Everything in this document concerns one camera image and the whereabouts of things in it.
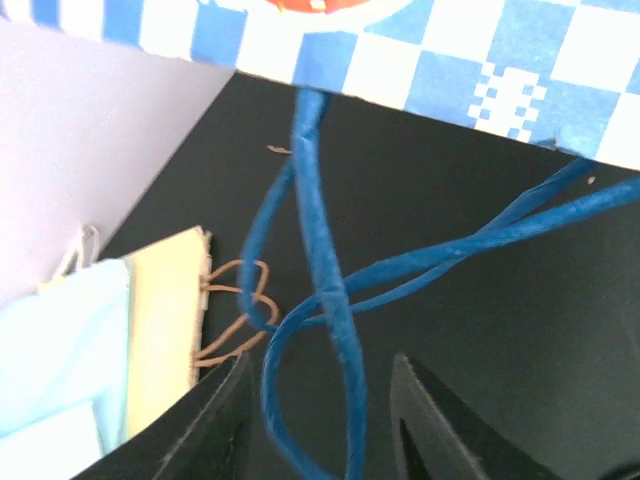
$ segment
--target blue cord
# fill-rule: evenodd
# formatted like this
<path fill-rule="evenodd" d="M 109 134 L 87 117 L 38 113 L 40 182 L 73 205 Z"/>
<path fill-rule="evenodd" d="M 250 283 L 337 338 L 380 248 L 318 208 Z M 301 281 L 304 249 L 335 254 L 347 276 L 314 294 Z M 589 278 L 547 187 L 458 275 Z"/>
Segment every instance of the blue cord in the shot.
<path fill-rule="evenodd" d="M 553 195 L 595 166 L 594 162 L 578 159 L 538 187 L 525 192 L 476 234 L 377 262 L 350 275 L 343 283 L 326 223 L 319 186 L 320 178 L 317 171 L 318 128 L 326 109 L 327 100 L 328 96 L 325 94 L 309 90 L 302 90 L 298 96 L 293 132 L 294 162 L 293 165 L 287 162 L 283 167 L 250 230 L 243 249 L 245 263 L 241 268 L 239 278 L 239 286 L 245 293 L 239 296 L 239 302 L 243 310 L 250 314 L 252 325 L 263 330 L 275 331 L 265 355 L 261 384 L 262 408 L 267 430 L 289 462 L 305 478 L 311 479 L 334 477 L 324 472 L 301 450 L 287 432 L 275 390 L 275 372 L 284 346 L 294 332 L 301 328 L 320 324 L 329 326 L 341 363 L 343 367 L 347 367 L 345 384 L 348 402 L 351 404 L 348 407 L 350 454 L 346 478 L 355 479 L 362 476 L 365 429 L 363 419 L 366 411 L 364 408 L 358 410 L 358 402 L 364 402 L 365 390 L 363 388 L 364 377 L 360 376 L 362 357 L 349 313 L 345 289 L 347 292 L 353 293 L 431 268 L 426 273 L 389 292 L 352 306 L 352 311 L 375 308 L 424 287 L 469 255 L 531 238 L 606 209 L 640 199 L 640 178 L 623 182 L 616 187 L 550 209 L 505 228 L 506 225 L 519 220 L 544 204 Z M 319 290 L 319 295 L 310 297 L 298 305 L 285 317 L 279 327 L 269 328 L 256 311 L 248 293 L 253 291 L 255 285 L 253 261 L 257 260 L 260 255 L 271 219 L 290 188 L 294 174 L 305 246 L 312 266 L 314 284 L 316 290 Z M 327 320 L 325 320 L 325 316 L 309 318 L 319 303 L 323 305 L 325 312 L 330 312 L 330 315 L 326 316 Z M 355 352 L 355 357 L 346 358 L 342 353 L 345 350 Z"/>

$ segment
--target white string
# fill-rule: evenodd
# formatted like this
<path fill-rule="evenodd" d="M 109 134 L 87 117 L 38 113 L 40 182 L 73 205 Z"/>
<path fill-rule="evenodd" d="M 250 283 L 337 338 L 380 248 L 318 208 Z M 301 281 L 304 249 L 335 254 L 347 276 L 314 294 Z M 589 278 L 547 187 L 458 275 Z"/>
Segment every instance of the white string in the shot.
<path fill-rule="evenodd" d="M 91 255 L 89 256 L 89 261 L 85 265 L 85 246 L 89 239 L 92 239 L 92 248 Z M 100 254 L 100 233 L 98 229 L 93 225 L 82 225 L 80 227 L 80 233 L 76 237 L 76 240 L 73 242 L 71 248 L 64 254 L 60 263 L 56 267 L 53 275 L 51 276 L 51 281 L 57 280 L 60 277 L 63 277 L 66 274 L 74 273 L 82 270 L 85 267 L 88 267 L 92 263 L 98 259 L 98 255 Z"/>

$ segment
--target blue and white checkered pattern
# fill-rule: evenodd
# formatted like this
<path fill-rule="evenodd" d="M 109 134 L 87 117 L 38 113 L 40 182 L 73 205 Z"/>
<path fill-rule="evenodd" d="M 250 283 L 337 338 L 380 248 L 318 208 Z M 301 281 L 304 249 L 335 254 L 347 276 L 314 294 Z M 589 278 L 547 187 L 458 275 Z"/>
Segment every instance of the blue and white checkered pattern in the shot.
<path fill-rule="evenodd" d="M 250 1 L 0 0 L 0 15 L 640 170 L 640 0 L 412 0 L 313 33 Z"/>

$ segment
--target light blue bag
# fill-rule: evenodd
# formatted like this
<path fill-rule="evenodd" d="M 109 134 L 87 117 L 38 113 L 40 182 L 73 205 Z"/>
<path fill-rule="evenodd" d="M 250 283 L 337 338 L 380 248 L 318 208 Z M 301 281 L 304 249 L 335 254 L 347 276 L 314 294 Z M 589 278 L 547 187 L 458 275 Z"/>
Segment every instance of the light blue bag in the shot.
<path fill-rule="evenodd" d="M 0 311 L 0 442 L 87 401 L 102 453 L 126 440 L 130 280 L 106 260 Z"/>

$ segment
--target dark tabletop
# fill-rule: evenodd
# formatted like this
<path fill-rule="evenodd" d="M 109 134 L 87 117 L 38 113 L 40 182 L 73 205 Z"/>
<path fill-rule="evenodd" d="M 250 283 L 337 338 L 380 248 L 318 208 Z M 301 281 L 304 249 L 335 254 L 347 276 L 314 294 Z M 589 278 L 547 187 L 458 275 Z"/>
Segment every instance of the dark tabletop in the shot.
<path fill-rule="evenodd" d="M 214 260 L 237 258 L 288 146 L 294 91 L 236 76 L 113 237 L 120 256 L 200 224 Z M 323 128 L 323 188 L 342 269 L 472 233 L 566 164 L 562 154 L 347 98 Z M 559 201 L 632 173 L 601 167 Z M 492 426 L 567 480 L 640 460 L 640 205 L 465 261 L 429 288 L 356 317 L 368 385 L 365 478 L 396 478 L 393 354 L 417 357 Z M 293 195 L 263 259 L 267 293 L 290 310 L 311 291 Z M 214 297 L 205 340 L 237 315 Z M 263 342 L 254 350 L 260 372 Z M 344 471 L 344 399 L 326 332 L 298 334 L 278 380 L 299 443 Z M 248 478 L 297 478 L 256 421 Z"/>

